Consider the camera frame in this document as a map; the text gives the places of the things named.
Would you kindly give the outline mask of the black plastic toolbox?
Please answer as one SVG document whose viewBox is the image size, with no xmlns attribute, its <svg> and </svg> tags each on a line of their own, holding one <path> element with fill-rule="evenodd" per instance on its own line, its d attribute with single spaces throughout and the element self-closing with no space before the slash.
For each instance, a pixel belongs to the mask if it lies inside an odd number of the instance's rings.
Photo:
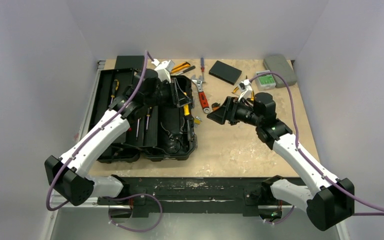
<svg viewBox="0 0 384 240">
<path fill-rule="evenodd" d="M 89 128 L 96 126 L 105 111 L 120 109 L 133 93 L 141 72 L 134 68 L 103 70 L 98 79 Z M 98 157 L 100 163 L 137 161 L 184 161 L 198 147 L 195 134 L 192 81 L 184 76 L 159 80 L 153 69 L 132 102 L 123 111 L 129 127 Z"/>
</svg>

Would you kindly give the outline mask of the yellow handled screwdriver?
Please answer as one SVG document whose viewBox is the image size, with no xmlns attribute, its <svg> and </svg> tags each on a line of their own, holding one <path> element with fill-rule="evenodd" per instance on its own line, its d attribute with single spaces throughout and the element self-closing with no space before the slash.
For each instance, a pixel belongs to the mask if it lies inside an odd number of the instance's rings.
<svg viewBox="0 0 384 240">
<path fill-rule="evenodd" d="M 188 94 L 184 91 L 183 94 L 186 97 L 187 103 L 183 106 L 183 120 L 184 123 L 181 127 L 181 130 L 183 133 L 187 133 L 190 131 L 191 128 L 191 110 L 190 110 L 190 104 L 192 103 L 192 99 L 188 96 Z"/>
</svg>

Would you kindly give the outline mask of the black handled pliers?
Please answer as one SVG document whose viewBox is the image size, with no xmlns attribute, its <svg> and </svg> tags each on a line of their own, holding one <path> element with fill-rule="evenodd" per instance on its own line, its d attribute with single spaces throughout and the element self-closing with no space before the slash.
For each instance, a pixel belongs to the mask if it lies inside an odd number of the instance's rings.
<svg viewBox="0 0 384 240">
<path fill-rule="evenodd" d="M 183 135 L 181 133 L 173 133 L 172 131 L 169 131 L 168 129 L 166 129 L 164 127 L 162 122 L 160 123 L 160 126 L 163 129 L 163 131 L 166 133 L 166 135 L 168 136 L 169 140 L 171 140 L 173 142 L 178 142 L 181 147 L 184 146 Z"/>
</svg>

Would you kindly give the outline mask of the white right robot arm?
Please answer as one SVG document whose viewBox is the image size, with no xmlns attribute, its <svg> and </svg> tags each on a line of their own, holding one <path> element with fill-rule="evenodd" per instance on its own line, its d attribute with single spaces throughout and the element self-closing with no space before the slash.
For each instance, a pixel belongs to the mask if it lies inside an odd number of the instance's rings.
<svg viewBox="0 0 384 240">
<path fill-rule="evenodd" d="M 355 192 L 354 184 L 347 178 L 339 179 L 314 157 L 303 156 L 306 149 L 296 142 L 293 131 L 278 119 L 271 94 L 258 93 L 253 105 L 228 96 L 207 118 L 220 125 L 243 122 L 254 126 L 259 140 L 281 156 L 304 182 L 296 185 L 279 175 L 270 177 L 261 184 L 260 196 L 264 202 L 272 204 L 278 200 L 292 204 L 306 212 L 320 231 L 354 215 L 355 201 L 351 197 Z"/>
</svg>

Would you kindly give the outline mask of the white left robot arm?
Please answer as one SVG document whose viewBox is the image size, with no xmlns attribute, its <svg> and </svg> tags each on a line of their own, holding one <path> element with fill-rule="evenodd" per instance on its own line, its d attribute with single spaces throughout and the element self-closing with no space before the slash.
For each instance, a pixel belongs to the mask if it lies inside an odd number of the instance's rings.
<svg viewBox="0 0 384 240">
<path fill-rule="evenodd" d="M 161 80 L 155 70 L 141 72 L 136 83 L 114 98 L 99 122 L 70 150 L 59 158 L 51 155 L 45 161 L 49 190 L 46 207 L 50 211 L 51 194 L 55 190 L 74 206 L 90 197 L 108 197 L 118 205 L 126 203 L 129 191 L 114 176 L 92 177 L 89 171 L 94 162 L 134 121 L 145 117 L 149 108 L 175 107 L 180 109 L 193 103 L 192 89 L 182 87 L 177 78 Z"/>
</svg>

